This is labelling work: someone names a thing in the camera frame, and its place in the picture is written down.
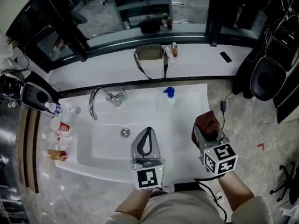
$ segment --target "floor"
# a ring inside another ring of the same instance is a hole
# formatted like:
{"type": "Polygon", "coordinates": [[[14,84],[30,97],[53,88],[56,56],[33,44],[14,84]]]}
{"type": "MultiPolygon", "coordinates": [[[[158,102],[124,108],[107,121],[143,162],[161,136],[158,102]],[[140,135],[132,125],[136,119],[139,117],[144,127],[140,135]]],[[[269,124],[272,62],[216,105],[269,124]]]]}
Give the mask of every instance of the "floor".
{"type": "MultiPolygon", "coordinates": [[[[205,23],[209,0],[172,0],[185,3],[185,6],[172,6],[173,21],[190,20],[194,23],[205,23]]],[[[112,3],[102,4],[102,0],[90,0],[85,5],[81,1],[75,11],[83,15],[88,22],[79,24],[78,28],[87,38],[95,35],[121,31],[121,25],[116,16],[112,3]]]]}
{"type": "MultiPolygon", "coordinates": [[[[210,109],[214,110],[216,118],[222,124],[220,101],[231,91],[229,80],[167,82],[124,88],[138,89],[199,83],[207,83],[210,109]]],[[[116,90],[119,90],[119,87],[108,89],[108,91],[116,90]]],[[[73,93],[69,96],[90,92],[73,93]]],[[[45,122],[49,121],[48,117],[43,115],[41,117],[45,122]]],[[[239,154],[235,172],[256,196],[261,195],[265,198],[274,223],[279,223],[281,212],[276,202],[278,195],[270,195],[269,191],[283,179],[278,167],[281,164],[289,167],[290,161],[299,161],[298,130],[298,120],[277,124],[276,110],[272,101],[244,99],[241,94],[227,98],[224,133],[234,143],[235,152],[239,154]],[[261,143],[264,143],[264,151],[261,147],[257,147],[261,143]]],[[[106,216],[127,197],[133,188],[131,184],[95,179],[56,168],[54,162],[43,157],[43,151],[48,148],[48,144],[43,140],[37,142],[37,175],[40,193],[33,194],[20,187],[25,209],[32,224],[103,223],[106,216]]],[[[217,180],[213,181],[213,188],[214,192],[219,189],[217,180]]]]}

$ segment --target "faucet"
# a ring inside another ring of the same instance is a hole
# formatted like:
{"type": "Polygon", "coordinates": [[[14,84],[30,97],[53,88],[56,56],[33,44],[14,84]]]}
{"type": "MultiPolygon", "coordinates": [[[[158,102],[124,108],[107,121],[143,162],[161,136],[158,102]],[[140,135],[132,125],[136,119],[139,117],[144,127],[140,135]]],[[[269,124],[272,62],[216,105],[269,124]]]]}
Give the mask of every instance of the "faucet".
{"type": "Polygon", "coordinates": [[[106,97],[106,100],[110,101],[115,107],[120,106],[121,101],[124,99],[127,99],[127,95],[126,95],[123,87],[121,88],[121,93],[119,93],[117,95],[113,95],[112,93],[107,93],[103,88],[100,88],[100,87],[95,89],[92,92],[92,94],[90,95],[89,103],[88,103],[90,115],[92,116],[92,118],[94,120],[97,120],[98,116],[94,112],[94,108],[93,108],[94,104],[93,103],[94,103],[94,99],[95,99],[96,95],[100,92],[102,92],[104,94],[104,96],[106,97]]]}

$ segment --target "white sink basin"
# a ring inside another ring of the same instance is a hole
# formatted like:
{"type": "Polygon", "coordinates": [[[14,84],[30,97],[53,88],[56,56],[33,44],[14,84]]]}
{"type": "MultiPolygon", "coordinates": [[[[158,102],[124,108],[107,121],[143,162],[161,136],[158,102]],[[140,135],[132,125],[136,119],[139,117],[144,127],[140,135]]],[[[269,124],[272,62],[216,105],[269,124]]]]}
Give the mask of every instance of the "white sink basin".
{"type": "Polygon", "coordinates": [[[130,146],[150,126],[155,130],[161,157],[166,160],[164,184],[212,177],[198,159],[199,150],[191,141],[196,117],[209,111],[206,84],[175,87],[174,105],[167,102],[164,89],[126,91],[128,99],[119,107],[98,94],[94,102],[98,120],[89,114],[89,96],[61,99],[63,110],[80,107],[81,113],[73,113],[70,118],[67,112],[61,114],[61,119],[71,126],[72,142],[61,147],[68,159],[56,161],[56,166],[97,178],[133,182],[130,146]],[[130,130],[126,138],[121,136],[125,127],[130,130]]]}

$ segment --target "person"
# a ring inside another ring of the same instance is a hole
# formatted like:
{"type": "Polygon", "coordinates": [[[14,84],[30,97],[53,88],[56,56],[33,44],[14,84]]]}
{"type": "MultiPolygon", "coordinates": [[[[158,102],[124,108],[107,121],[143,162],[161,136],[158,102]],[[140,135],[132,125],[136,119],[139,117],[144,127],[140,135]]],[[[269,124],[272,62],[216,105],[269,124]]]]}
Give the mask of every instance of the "person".
{"type": "Polygon", "coordinates": [[[51,85],[49,85],[35,72],[31,71],[30,69],[24,69],[17,62],[11,59],[13,56],[13,49],[17,46],[17,41],[10,42],[8,37],[0,30],[0,77],[2,75],[12,78],[17,77],[24,83],[34,83],[46,90],[52,97],[53,102],[58,103],[58,100],[63,97],[51,85]]]}
{"type": "MultiPolygon", "coordinates": [[[[233,224],[272,224],[265,200],[254,196],[234,171],[218,178],[233,211],[233,224]]],[[[152,197],[152,190],[136,190],[105,224],[223,224],[215,202],[199,184],[174,185],[175,192],[152,197]]]]}

